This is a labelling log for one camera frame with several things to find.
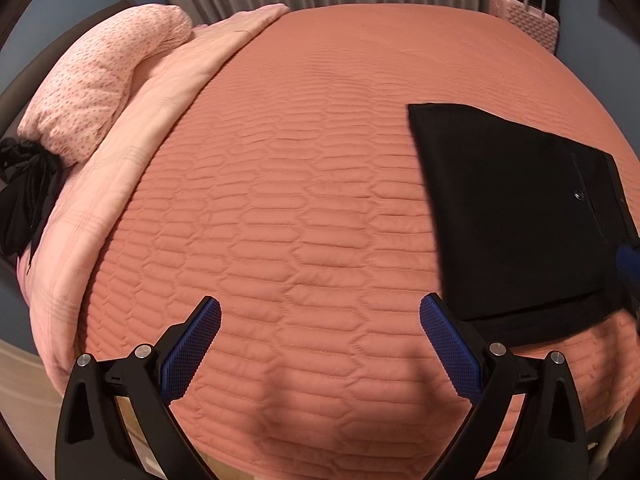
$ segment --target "blue wall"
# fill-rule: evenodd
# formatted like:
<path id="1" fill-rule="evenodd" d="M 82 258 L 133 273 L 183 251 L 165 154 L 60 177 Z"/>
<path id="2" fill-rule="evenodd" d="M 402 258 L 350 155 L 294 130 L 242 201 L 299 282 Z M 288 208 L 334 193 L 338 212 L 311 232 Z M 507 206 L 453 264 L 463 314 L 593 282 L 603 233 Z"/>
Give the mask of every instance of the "blue wall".
<path id="1" fill-rule="evenodd" d="M 33 0 L 0 50 L 0 92 L 40 51 L 76 23 L 118 0 Z M 138 4 L 166 0 L 135 0 Z M 0 339 L 35 353 L 29 311 L 11 270 L 0 266 Z"/>
<path id="2" fill-rule="evenodd" d="M 607 0 L 561 0 L 558 57 L 640 154 L 640 42 Z"/>

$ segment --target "pink suitcase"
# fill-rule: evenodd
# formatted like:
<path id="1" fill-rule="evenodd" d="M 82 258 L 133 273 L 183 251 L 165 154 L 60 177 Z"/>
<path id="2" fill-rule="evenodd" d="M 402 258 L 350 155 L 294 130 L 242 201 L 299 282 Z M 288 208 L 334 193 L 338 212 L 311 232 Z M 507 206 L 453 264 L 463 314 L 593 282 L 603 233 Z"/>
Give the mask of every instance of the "pink suitcase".
<path id="1" fill-rule="evenodd" d="M 529 0 L 490 0 L 489 14 L 507 20 L 554 54 L 559 23 L 545 12 L 545 7 L 546 0 L 542 0 L 542 9 L 529 5 Z"/>

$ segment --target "black folded garment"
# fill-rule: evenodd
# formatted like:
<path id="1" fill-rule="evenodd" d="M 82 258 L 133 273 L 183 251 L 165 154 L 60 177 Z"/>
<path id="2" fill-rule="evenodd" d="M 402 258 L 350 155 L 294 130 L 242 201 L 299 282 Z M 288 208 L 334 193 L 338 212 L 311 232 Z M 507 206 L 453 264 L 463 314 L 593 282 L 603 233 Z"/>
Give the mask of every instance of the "black folded garment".
<path id="1" fill-rule="evenodd" d="M 612 156 L 465 105 L 409 105 L 447 306 L 487 340 L 580 332 L 630 298 L 637 245 Z"/>
<path id="2" fill-rule="evenodd" d="M 31 258 L 62 188 L 59 156 L 37 142 L 0 140 L 0 251 L 22 255 L 31 243 Z"/>

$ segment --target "pillow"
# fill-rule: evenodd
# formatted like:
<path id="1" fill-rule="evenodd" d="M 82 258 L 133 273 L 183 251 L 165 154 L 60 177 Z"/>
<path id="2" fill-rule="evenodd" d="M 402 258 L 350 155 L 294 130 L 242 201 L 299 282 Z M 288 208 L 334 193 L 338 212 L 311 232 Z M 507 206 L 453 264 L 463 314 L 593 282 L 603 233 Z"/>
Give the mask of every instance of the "pillow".
<path id="1" fill-rule="evenodd" d="M 60 58 L 18 126 L 66 167 L 86 162 L 122 113 L 136 66 L 185 43 L 193 25 L 177 6 L 148 4 L 99 23 Z"/>
<path id="2" fill-rule="evenodd" d="M 121 10 L 133 7 L 135 4 L 133 0 L 120 0 L 109 7 L 99 10 L 49 43 L 23 68 L 0 94 L 0 137 L 3 137 L 2 133 L 9 127 L 9 124 L 15 121 L 18 113 L 36 93 L 38 86 L 44 81 L 44 78 L 46 78 L 55 63 L 80 36 L 98 23 L 103 22 Z"/>

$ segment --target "bed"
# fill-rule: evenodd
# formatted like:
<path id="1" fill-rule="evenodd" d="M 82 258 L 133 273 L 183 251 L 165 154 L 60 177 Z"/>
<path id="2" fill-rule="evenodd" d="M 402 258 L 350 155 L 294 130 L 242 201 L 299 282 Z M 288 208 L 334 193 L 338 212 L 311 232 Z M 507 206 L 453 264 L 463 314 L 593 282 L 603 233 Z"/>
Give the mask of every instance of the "bed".
<path id="1" fill-rule="evenodd" d="M 467 104 L 610 153 L 636 225 L 638 158 L 568 69 L 492 16 L 275 5 L 229 20 L 136 69 L 127 107 L 20 258 L 47 373 L 62 392 L 80 353 L 121 357 L 211 294 L 222 328 L 172 411 L 220 478 L 422 478 L 469 404 L 418 322 L 440 281 L 406 104 Z M 551 347 L 588 428 L 629 405 L 629 314 L 518 351 Z"/>

